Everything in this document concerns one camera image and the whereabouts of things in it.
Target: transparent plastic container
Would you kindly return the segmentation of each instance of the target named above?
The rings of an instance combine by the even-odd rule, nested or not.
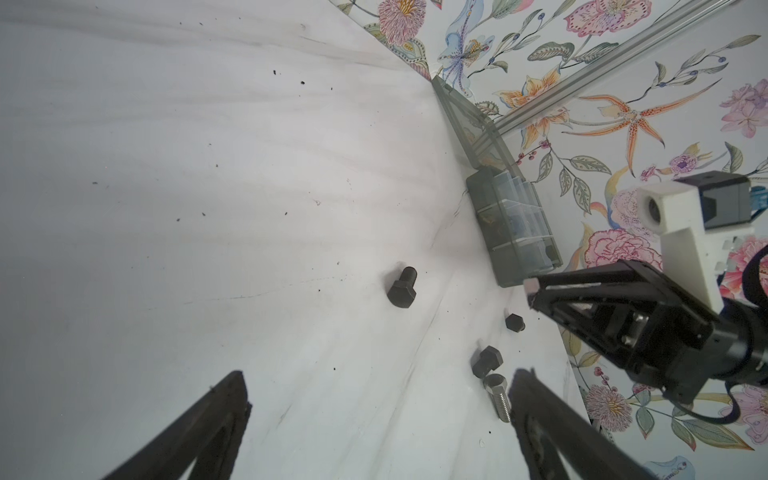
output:
[[[515,239],[549,235],[543,219],[539,220],[542,218],[541,207],[520,204],[511,200],[502,200],[499,203],[509,219],[511,233]]]
[[[530,272],[552,270],[554,262],[547,253],[548,240],[551,237],[518,240],[515,246],[520,267]]]

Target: white table surface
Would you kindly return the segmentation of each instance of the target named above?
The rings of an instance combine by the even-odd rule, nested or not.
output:
[[[235,369],[233,478],[527,478],[488,344],[584,414],[431,85],[330,3],[3,2],[0,65],[3,478],[100,478]]]

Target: bolt head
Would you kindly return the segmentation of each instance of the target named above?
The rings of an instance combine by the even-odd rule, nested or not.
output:
[[[504,363],[502,353],[492,346],[486,346],[485,349],[480,352],[478,361],[472,366],[472,373],[479,379],[482,379],[492,370],[496,370],[498,367],[502,366],[502,363]]]
[[[504,323],[506,323],[507,328],[513,332],[521,332],[525,330],[525,323],[523,322],[523,317],[519,315],[515,315],[514,313],[508,316],[507,319],[504,320]]]
[[[408,308],[416,298],[416,291],[408,283],[402,280],[395,280],[392,284],[392,288],[386,294],[392,305],[399,308]]]
[[[507,394],[507,379],[498,373],[486,376],[482,381],[482,385],[485,387],[485,391],[491,395]]]

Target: green leaf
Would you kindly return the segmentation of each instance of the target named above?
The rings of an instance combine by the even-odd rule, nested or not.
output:
[[[741,153],[741,150],[729,144],[728,142],[725,142],[725,148],[728,149],[730,160],[728,160],[728,163],[725,164],[725,167],[723,167],[723,171],[730,172],[732,174],[736,173],[736,171],[741,168],[741,164],[744,162],[744,156]]]
[[[581,360],[578,361],[579,367],[593,366],[600,359],[600,354],[597,352],[586,352]]]
[[[691,58],[688,58],[686,61],[683,62],[683,64],[680,66],[680,70],[685,70],[688,67],[693,67],[696,63],[699,62],[704,57],[704,54],[707,53],[707,50],[704,49],[692,56]]]
[[[523,0],[493,0],[493,9],[491,10],[491,16],[496,18],[504,18],[512,13]]]
[[[592,215],[590,211],[592,192],[589,190],[589,185],[579,177],[574,178],[574,200],[579,208]]]
[[[581,351],[581,339],[571,333],[570,330],[563,330],[561,336],[563,338],[565,352],[570,356],[576,357]]]
[[[568,170],[562,169],[560,170],[560,196],[562,197],[568,191],[571,189],[571,184],[573,184],[573,180],[571,179],[571,174],[568,173]]]
[[[763,170],[763,168],[765,168],[765,167],[768,167],[768,158],[766,158],[765,160],[761,161],[761,162],[760,162],[760,165],[758,165],[758,166],[755,168],[755,171],[758,171],[758,172],[759,172],[759,171],[762,171],[762,170]]]
[[[699,73],[717,73],[718,71],[723,70],[727,66],[728,64],[723,64],[723,65],[718,65],[712,68],[702,68],[701,70],[699,70]]]
[[[536,182],[544,180],[552,172],[552,153],[548,153],[541,159],[538,165],[538,178]]]
[[[521,33],[525,30],[525,27],[527,27],[528,24],[531,23],[531,20],[533,20],[536,17],[536,14],[538,14],[540,11],[541,9],[535,10],[531,12],[529,16],[525,17],[525,20],[523,21],[523,26],[520,27]]]
[[[682,406],[685,407],[686,409],[689,409],[691,412],[694,410],[694,404],[693,403],[691,403],[690,405],[682,405]],[[677,407],[674,407],[672,409],[672,416],[673,417],[681,417],[683,415],[688,415],[688,414],[686,412],[684,412],[683,410],[677,408]]]
[[[528,60],[549,60],[554,57],[568,58],[573,52],[574,44],[570,42],[559,44],[554,41],[548,41],[547,43],[536,47],[536,49],[528,56]]]
[[[488,66],[488,68],[500,68],[504,70],[504,73],[507,73],[507,70],[509,69],[509,64],[506,61],[499,60],[493,62],[491,65]]]
[[[568,10],[568,9],[571,7],[571,5],[573,5],[575,2],[576,2],[576,0],[565,0],[565,2],[562,2],[562,3],[560,4],[560,6],[558,7],[558,9],[554,11],[554,13],[552,14],[552,17],[554,18],[554,17],[556,17],[556,16],[560,15],[562,12],[565,12],[565,11],[566,11],[566,10]]]
[[[744,45],[749,45],[753,41],[760,38],[760,35],[744,35],[741,38],[737,38],[736,40],[732,41],[728,45],[726,45],[724,48],[739,48],[743,47]]]
[[[490,100],[479,101],[475,104],[480,111],[486,115],[498,115],[498,105]]]
[[[573,57],[571,60],[577,63],[580,61],[583,61],[585,64],[589,65],[593,61],[598,60],[603,55],[606,55],[612,52],[613,50],[616,50],[617,48],[619,48],[618,43],[604,42],[592,48],[590,51],[586,53]]]
[[[656,78],[654,79],[654,85],[658,85],[660,81],[664,81],[664,77],[667,76],[667,67],[663,66],[659,62],[656,62],[656,68],[659,72],[656,74]]]
[[[680,422],[675,419],[672,419],[672,433],[677,435],[683,442],[686,442],[691,450],[694,452],[696,451],[696,439],[691,435],[688,429],[683,427]]]
[[[694,434],[694,437],[707,445],[712,445],[719,449],[754,450],[741,437],[724,425],[713,425],[699,419],[683,420],[683,425]]]
[[[514,47],[512,47],[512,50],[520,50],[521,48],[527,46],[528,44],[533,43],[534,41],[537,41],[539,37],[541,37],[541,35],[534,35],[532,37],[528,37],[525,40],[518,43],[517,45],[515,45]]]
[[[640,402],[642,406],[646,406],[650,403],[650,390],[638,392],[635,397],[637,397],[637,401]]]
[[[634,419],[637,420],[637,426],[640,427],[640,431],[643,434],[643,438],[647,439],[650,431],[654,429],[656,420],[651,415],[650,410],[645,407],[637,409],[637,413],[634,415]]]
[[[502,43],[504,43],[505,41],[509,40],[510,38],[514,37],[517,34],[518,33],[516,31],[514,31],[512,33],[508,33],[508,34],[504,35],[504,38],[502,38],[502,42],[499,45],[501,45]]]
[[[581,170],[583,172],[602,172],[604,174],[611,174],[611,169],[608,168],[603,162],[599,161],[597,158],[588,157],[587,155],[577,155],[576,157],[573,157],[571,160],[571,165],[573,165],[573,168],[576,170]]]

